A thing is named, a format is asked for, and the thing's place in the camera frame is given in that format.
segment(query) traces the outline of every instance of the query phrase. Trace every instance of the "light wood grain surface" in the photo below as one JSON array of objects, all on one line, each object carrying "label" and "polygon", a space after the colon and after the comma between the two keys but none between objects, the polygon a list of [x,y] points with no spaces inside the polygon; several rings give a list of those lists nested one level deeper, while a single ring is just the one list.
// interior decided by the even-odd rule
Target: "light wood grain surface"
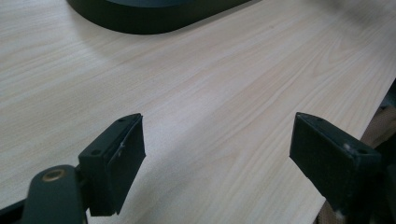
[{"label": "light wood grain surface", "polygon": [[359,138],[395,75],[392,0],[253,1],[147,36],[2,0],[0,207],[140,112],[148,156],[120,216],[91,223],[312,223],[324,199],[288,158],[295,112]]}]

